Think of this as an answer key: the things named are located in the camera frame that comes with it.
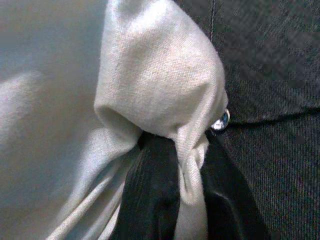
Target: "denim fabric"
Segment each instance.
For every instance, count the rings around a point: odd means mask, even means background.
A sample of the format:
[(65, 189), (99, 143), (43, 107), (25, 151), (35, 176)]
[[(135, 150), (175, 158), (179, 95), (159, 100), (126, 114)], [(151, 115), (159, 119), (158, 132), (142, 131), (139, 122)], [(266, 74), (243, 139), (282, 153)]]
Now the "denim fabric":
[(320, 2), (215, 0), (231, 122), (320, 109)]
[(212, 21), (198, 24), (212, 27), (225, 68), (231, 114), (219, 136), (225, 151), (272, 236), (317, 239), (320, 1), (214, 1)]
[(243, 173), (269, 231), (281, 239), (320, 233), (320, 113), (229, 126), (224, 147)]

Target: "white fabric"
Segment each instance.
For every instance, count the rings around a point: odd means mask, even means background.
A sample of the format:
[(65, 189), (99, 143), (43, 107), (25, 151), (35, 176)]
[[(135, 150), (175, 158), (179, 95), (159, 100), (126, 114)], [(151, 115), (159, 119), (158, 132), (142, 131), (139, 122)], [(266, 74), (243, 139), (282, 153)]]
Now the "white fabric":
[(2, 6), (0, 238), (107, 238), (144, 130), (176, 143), (176, 239), (204, 239), (204, 131), (227, 97), (196, 24), (171, 0)]

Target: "metal button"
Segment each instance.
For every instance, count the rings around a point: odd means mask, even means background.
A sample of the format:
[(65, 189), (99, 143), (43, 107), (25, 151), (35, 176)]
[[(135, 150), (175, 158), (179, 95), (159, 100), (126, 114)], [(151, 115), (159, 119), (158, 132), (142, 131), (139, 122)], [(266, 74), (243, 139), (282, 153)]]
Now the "metal button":
[(230, 112), (228, 109), (225, 109), (224, 114), (220, 117), (214, 124), (211, 125), (212, 130), (222, 131), (224, 130), (230, 121)]

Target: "dark gray denim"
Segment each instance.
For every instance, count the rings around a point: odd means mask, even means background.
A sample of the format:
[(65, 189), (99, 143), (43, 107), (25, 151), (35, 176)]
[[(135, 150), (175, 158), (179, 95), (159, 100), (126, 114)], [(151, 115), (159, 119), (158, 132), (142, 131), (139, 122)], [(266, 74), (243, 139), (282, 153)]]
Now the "dark gray denim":
[(223, 145), (270, 233), (318, 238), (320, 1), (177, 2), (222, 59), (231, 114)]

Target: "fabric fold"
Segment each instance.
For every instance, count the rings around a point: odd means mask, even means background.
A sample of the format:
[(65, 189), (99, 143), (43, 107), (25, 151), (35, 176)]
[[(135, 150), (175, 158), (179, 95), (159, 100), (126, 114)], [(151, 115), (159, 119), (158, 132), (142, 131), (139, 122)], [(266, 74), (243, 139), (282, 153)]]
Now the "fabric fold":
[(94, 109), (124, 140), (138, 138), (141, 129), (175, 142), (181, 196), (176, 239), (207, 236), (200, 168), (205, 130), (228, 102), (224, 84), (211, 42), (173, 1), (108, 2)]

